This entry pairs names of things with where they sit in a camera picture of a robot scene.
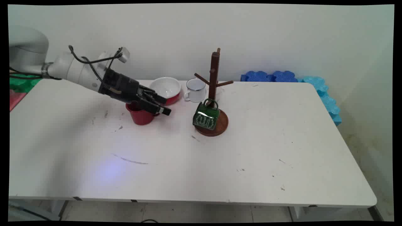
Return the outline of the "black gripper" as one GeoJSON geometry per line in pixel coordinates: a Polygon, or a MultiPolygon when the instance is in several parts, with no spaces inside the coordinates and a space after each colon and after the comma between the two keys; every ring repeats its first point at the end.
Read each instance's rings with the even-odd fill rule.
{"type": "Polygon", "coordinates": [[[170,108],[162,106],[167,102],[165,97],[158,95],[153,89],[141,86],[138,81],[122,73],[107,69],[102,81],[98,90],[99,94],[107,95],[126,104],[135,102],[139,109],[153,115],[169,116],[172,112],[170,108]]]}

